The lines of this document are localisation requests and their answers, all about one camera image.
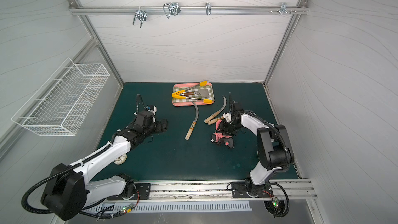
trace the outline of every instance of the checkered cloth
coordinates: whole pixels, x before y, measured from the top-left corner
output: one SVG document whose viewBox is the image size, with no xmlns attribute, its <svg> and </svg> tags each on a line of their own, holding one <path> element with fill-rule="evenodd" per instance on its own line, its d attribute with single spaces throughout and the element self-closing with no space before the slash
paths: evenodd
<svg viewBox="0 0 398 224">
<path fill-rule="evenodd" d="M 173 92 L 180 91 L 182 89 L 185 89 L 186 87 L 173 87 Z M 203 87 L 195 87 L 188 92 L 198 92 L 199 89 L 207 89 L 209 91 L 209 95 L 205 95 L 205 97 L 208 97 L 210 100 L 214 101 L 214 94 L 213 94 L 213 86 L 203 86 Z M 202 98 L 201 95 L 190 95 L 188 97 L 192 98 Z M 192 99 L 176 99 L 173 98 L 173 103 L 179 103 L 179 102 L 190 102 Z"/>
</svg>

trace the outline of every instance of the pink glove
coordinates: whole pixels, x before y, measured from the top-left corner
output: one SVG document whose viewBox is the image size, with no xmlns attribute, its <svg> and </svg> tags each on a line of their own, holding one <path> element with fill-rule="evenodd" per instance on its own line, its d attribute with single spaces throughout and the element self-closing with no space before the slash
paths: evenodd
<svg viewBox="0 0 398 224">
<path fill-rule="evenodd" d="M 232 137 L 223 134 L 218 129 L 220 127 L 220 123 L 221 122 L 222 122 L 222 120 L 218 120 L 216 122 L 216 132 L 211 135 L 211 141 L 213 143 L 215 143 L 215 144 L 218 144 L 218 145 L 224 144 L 224 145 L 226 145 L 226 146 L 228 146 L 230 148 L 233 148 L 234 147 L 234 140 L 232 139 Z"/>
</svg>

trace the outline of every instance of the yellow tongs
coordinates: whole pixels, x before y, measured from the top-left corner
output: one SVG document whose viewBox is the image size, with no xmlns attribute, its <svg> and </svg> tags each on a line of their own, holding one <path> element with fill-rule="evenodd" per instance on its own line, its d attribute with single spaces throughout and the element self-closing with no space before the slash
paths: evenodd
<svg viewBox="0 0 398 224">
<path fill-rule="evenodd" d="M 198 84 L 194 85 L 193 87 L 188 87 L 188 88 L 182 89 L 180 91 L 174 92 L 172 94 L 172 97 L 176 98 L 176 99 L 193 99 L 193 100 L 197 100 L 197 101 L 203 100 L 204 103 L 211 104 L 213 101 L 210 99 L 193 98 L 193 97 L 184 96 L 184 95 L 192 95 L 192 93 L 190 93 L 190 94 L 186 93 L 188 90 L 191 90 L 195 87 L 203 87 L 203 86 L 206 86 L 206 84 L 207 84 L 207 81 L 199 82 Z"/>
</svg>

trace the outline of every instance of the hanging rail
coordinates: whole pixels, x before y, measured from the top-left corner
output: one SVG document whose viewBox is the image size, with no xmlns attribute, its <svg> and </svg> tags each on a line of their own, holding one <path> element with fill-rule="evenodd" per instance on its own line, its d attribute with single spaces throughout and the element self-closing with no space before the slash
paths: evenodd
<svg viewBox="0 0 398 224">
<path fill-rule="evenodd" d="M 140 9 L 147 15 L 164 15 L 163 7 L 76 7 L 70 9 L 72 15 L 134 15 Z M 205 6 L 180 7 L 179 15 L 208 15 Z M 286 6 L 283 14 L 307 14 L 308 8 Z M 279 15 L 280 6 L 212 6 L 212 15 Z"/>
</svg>

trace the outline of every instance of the white wire basket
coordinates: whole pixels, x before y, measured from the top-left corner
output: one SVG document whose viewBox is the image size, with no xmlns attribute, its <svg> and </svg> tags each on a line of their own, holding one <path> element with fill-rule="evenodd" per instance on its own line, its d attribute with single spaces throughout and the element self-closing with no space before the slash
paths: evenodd
<svg viewBox="0 0 398 224">
<path fill-rule="evenodd" d="M 53 79 L 57 72 L 62 76 Z M 68 58 L 11 120 L 39 136 L 75 136 L 108 78 L 103 64 Z"/>
</svg>

